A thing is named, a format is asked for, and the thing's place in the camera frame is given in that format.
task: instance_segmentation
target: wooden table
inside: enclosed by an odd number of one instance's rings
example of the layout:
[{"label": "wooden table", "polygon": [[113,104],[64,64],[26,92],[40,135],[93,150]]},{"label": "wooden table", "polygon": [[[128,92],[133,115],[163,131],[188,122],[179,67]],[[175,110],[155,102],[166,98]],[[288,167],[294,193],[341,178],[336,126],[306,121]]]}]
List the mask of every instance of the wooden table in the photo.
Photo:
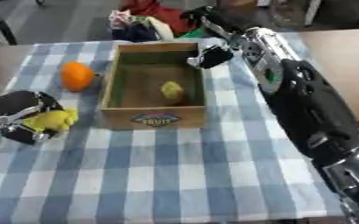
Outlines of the wooden table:
[{"label": "wooden table", "polygon": [[359,30],[301,33],[325,77],[359,119]]},{"label": "wooden table", "polygon": [[[359,117],[359,30],[300,34],[323,74]],[[0,46],[0,93],[32,47]]]}]

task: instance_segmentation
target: red cloth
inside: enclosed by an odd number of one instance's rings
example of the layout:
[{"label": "red cloth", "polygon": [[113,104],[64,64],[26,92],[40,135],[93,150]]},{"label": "red cloth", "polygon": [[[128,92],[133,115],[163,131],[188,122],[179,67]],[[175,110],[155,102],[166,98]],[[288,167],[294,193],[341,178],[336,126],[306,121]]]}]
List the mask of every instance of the red cloth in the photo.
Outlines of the red cloth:
[{"label": "red cloth", "polygon": [[121,11],[130,10],[132,15],[155,17],[170,25],[175,36],[180,36],[193,30],[187,26],[185,19],[180,19],[182,11],[166,8],[160,5],[157,0],[126,0]]}]

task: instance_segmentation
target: orange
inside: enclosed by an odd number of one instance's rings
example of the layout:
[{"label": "orange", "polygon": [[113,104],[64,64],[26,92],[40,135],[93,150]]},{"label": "orange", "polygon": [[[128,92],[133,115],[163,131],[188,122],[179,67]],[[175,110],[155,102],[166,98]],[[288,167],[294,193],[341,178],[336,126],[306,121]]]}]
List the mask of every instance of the orange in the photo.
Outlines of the orange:
[{"label": "orange", "polygon": [[60,73],[62,85],[69,91],[81,91],[94,79],[94,70],[75,61],[65,63]]}]

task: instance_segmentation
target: box label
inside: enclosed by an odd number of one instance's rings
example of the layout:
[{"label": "box label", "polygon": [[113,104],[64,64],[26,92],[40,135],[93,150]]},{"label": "box label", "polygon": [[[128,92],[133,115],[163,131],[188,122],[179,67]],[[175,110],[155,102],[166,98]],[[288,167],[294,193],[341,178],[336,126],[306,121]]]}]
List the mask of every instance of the box label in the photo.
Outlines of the box label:
[{"label": "box label", "polygon": [[134,123],[142,123],[154,128],[159,128],[171,123],[175,123],[179,121],[180,118],[175,115],[169,115],[166,113],[151,112],[137,115],[130,120]]}]

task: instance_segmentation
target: table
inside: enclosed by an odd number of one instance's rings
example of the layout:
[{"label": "table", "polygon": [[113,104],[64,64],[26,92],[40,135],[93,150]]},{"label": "table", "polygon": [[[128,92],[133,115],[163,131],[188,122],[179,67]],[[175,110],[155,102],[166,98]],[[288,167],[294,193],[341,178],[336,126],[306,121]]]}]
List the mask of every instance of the table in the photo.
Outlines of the table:
[{"label": "table", "polygon": [[[359,117],[359,30],[307,31],[299,35],[323,74]],[[31,48],[0,46],[0,93]]]},{"label": "table", "polygon": [[[298,40],[295,34],[287,38]],[[300,42],[293,44],[299,55],[309,56]],[[111,47],[111,43],[38,45],[25,60],[20,77],[12,79],[13,87],[44,88],[62,103],[81,105],[81,117],[89,119],[76,124],[66,138],[43,146],[25,148],[0,138],[0,222],[253,221],[340,214],[336,198],[281,136],[258,101],[260,95],[252,90],[256,86],[250,76],[236,72],[245,68],[235,61],[206,77],[209,100],[220,107],[209,107],[211,126],[204,130],[113,134],[91,129],[94,111],[85,106],[96,102],[91,93],[97,88],[83,93],[79,101],[75,99],[81,96],[60,91],[45,75],[56,70],[64,59],[61,55],[93,60],[90,66],[102,72]],[[47,63],[37,70],[40,61]],[[234,95],[242,100],[236,101]],[[260,110],[253,110],[256,105]],[[243,115],[250,120],[234,118],[237,108],[246,108]],[[269,129],[257,125],[265,117]]]}]

